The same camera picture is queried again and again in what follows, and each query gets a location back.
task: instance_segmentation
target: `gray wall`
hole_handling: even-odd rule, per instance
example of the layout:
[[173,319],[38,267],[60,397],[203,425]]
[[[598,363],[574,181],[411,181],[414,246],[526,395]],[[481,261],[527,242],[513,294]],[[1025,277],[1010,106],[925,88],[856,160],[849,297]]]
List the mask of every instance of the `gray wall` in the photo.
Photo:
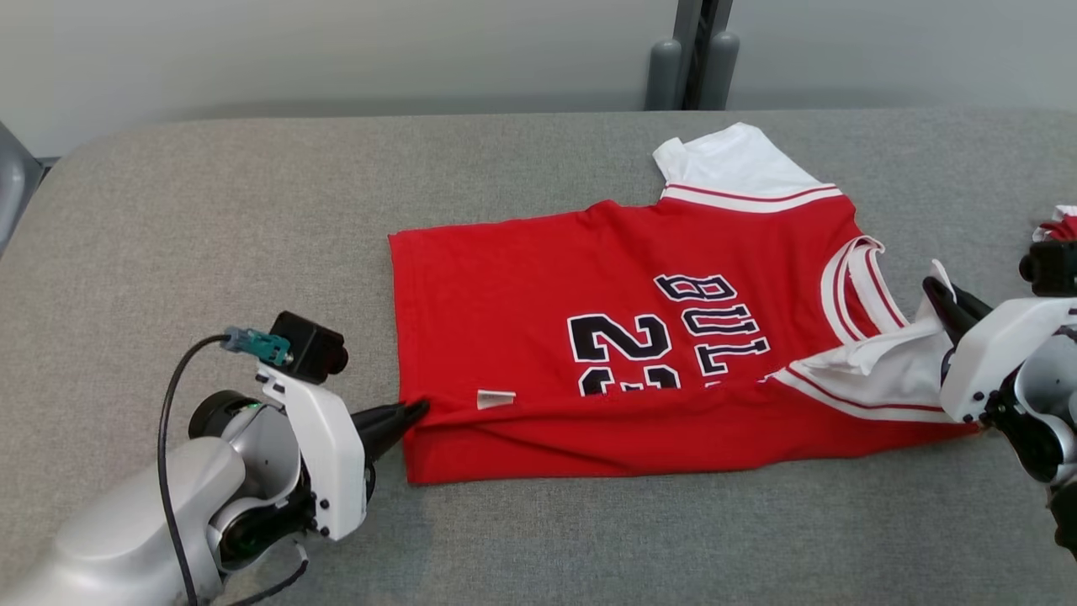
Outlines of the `gray wall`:
[[733,0],[728,107],[1077,110],[1071,0]]
[[158,119],[635,110],[675,13],[676,0],[15,0],[0,9],[0,119],[40,157]]

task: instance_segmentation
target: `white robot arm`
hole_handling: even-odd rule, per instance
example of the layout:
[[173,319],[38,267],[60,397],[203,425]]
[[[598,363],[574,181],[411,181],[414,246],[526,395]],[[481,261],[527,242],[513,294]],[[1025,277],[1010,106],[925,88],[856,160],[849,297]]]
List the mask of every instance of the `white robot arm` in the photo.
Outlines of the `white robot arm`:
[[1006,436],[1025,471],[1047,485],[1055,542],[1077,556],[1077,242],[1032,244],[1021,274],[1041,296],[995,310],[924,280],[954,344],[939,399],[955,421]]
[[[288,312],[269,335],[229,330],[222,346],[261,360],[255,380],[266,397],[210,396],[191,420],[191,441],[165,460],[195,596],[181,574],[158,470],[148,468],[68,520],[44,561],[0,604],[208,604],[230,574],[274,544],[307,532],[339,540],[363,523],[374,461],[426,405],[349,415],[338,396],[317,385],[347,364],[344,339]],[[296,545],[302,574],[306,554]]]

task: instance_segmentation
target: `gray table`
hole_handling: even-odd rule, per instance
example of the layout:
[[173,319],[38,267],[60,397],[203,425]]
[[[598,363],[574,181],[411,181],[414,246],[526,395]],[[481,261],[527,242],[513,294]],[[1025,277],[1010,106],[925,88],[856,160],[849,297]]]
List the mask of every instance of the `gray table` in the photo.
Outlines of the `gray table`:
[[[328,386],[396,392],[386,234],[648,203],[651,151],[743,119],[859,208],[911,312],[931,257],[998,300],[1036,222],[1077,197],[1077,116],[799,111],[248,119],[163,125],[64,158],[0,259],[0,584],[73,510],[151,465],[182,351],[293,310],[342,333]],[[194,363],[171,440],[249,362]],[[415,489],[398,451],[367,522],[314,541],[275,604],[1077,602],[1045,494],[1001,437],[742,474]],[[285,576],[282,551],[235,579]]]

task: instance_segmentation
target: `white tag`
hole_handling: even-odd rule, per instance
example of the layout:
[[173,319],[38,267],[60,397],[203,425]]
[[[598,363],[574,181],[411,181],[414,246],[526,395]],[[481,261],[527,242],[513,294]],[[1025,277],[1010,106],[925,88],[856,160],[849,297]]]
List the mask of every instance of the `white tag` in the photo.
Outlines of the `white tag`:
[[478,391],[478,410],[492,409],[510,405],[516,399],[516,392]]

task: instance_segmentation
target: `cable connector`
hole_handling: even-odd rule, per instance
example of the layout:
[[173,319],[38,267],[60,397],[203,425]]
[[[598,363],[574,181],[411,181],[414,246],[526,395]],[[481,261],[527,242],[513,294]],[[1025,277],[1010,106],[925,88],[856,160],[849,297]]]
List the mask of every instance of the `cable connector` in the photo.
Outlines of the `cable connector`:
[[253,328],[229,326],[224,330],[227,341],[221,342],[221,349],[228,352],[250,354],[267,365],[282,367],[292,363],[291,344],[283,337],[267,335]]

